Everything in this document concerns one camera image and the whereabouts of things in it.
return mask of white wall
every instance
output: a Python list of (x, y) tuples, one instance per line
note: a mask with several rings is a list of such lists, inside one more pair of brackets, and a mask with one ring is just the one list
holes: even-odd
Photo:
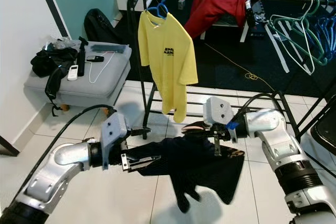
[(45, 0), (0, 0), (0, 135), (11, 143), (44, 105), (23, 84), (49, 35), (60, 32)]

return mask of black print on shirt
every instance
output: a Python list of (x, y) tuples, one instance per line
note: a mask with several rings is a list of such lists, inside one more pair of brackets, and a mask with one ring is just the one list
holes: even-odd
[(165, 53), (166, 55), (174, 56), (174, 48), (165, 48), (165, 49), (164, 49), (164, 53)]

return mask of white remote control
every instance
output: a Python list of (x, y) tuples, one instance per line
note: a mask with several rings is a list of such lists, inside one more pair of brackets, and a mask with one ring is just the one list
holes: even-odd
[(68, 72), (68, 81), (77, 80), (78, 65), (72, 65)]

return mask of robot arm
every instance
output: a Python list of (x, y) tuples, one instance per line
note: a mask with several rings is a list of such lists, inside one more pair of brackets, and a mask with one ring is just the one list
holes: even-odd
[[(276, 110), (266, 109), (241, 113), (234, 122), (231, 122), (232, 118), (233, 112), (227, 102), (212, 97), (204, 104), (204, 120), (209, 128), (201, 134), (215, 138), (215, 155), (221, 154), (220, 140), (236, 142), (237, 138), (247, 135), (259, 137), (286, 194), (285, 201), (290, 211), (297, 215), (291, 223), (336, 223), (336, 200), (321, 182), (296, 139), (288, 134), (284, 116)], [(134, 161), (127, 157), (126, 138), (149, 131), (148, 128), (131, 130), (123, 115), (116, 112), (103, 123), (100, 142), (64, 144), (55, 148), (46, 164), (5, 209), (0, 223), (45, 223), (70, 180), (91, 166), (102, 166), (105, 170), (109, 164), (122, 164), (123, 170), (132, 172), (159, 159), (157, 156)]]

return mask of black bag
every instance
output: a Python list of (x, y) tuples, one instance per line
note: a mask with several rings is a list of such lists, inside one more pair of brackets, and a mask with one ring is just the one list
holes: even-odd
[(89, 41), (122, 44), (121, 37), (100, 9), (91, 9), (85, 16), (84, 29)]
[(74, 64), (77, 54), (77, 50), (73, 48), (41, 50), (30, 61), (33, 65), (33, 72), (36, 75), (39, 77), (49, 76), (45, 94), (54, 105), (52, 109), (53, 116), (56, 116), (54, 109), (61, 110), (53, 102), (61, 85), (61, 79), (67, 75), (69, 68)]

